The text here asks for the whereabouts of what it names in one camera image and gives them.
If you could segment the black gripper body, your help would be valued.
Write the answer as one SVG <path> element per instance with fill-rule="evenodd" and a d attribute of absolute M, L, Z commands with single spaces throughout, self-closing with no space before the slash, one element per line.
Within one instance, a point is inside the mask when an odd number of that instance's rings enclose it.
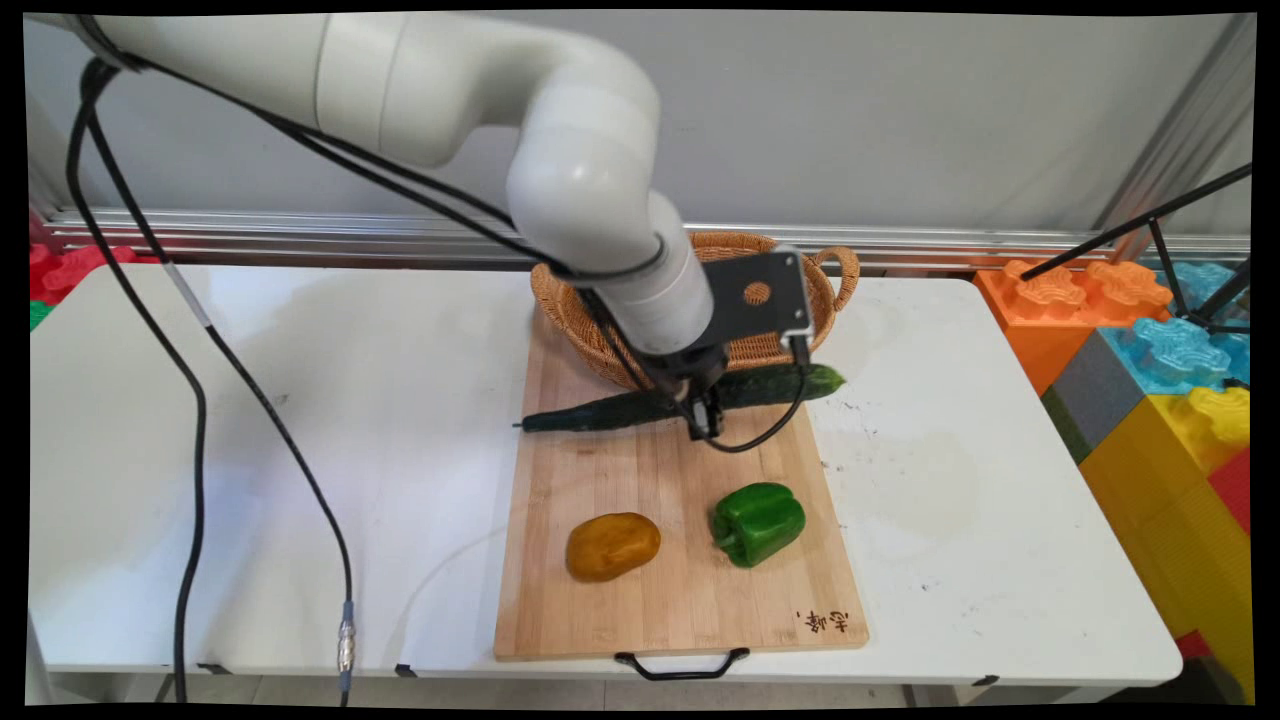
<path fill-rule="evenodd" d="M 703 395 L 726 373 L 730 364 L 727 345 L 686 348 L 677 354 L 645 355 L 645 373 L 650 382 L 669 396 L 687 392 Z"/>

